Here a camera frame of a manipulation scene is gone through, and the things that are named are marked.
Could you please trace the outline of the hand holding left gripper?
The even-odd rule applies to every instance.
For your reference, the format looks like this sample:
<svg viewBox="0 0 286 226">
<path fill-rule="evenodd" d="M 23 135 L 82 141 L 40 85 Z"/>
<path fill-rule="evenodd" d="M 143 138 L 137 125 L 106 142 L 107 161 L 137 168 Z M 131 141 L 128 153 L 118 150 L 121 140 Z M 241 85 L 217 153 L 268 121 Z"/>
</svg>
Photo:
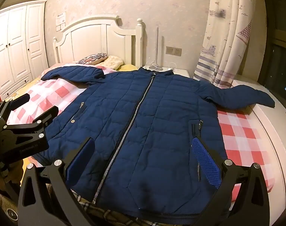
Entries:
<svg viewBox="0 0 286 226">
<path fill-rule="evenodd" d="M 5 177 L 3 177 L 0 173 L 0 190 L 5 191 L 6 184 L 9 182 L 20 185 L 24 174 L 23 164 L 23 160 L 10 164 L 8 168 L 8 174 Z"/>
</svg>

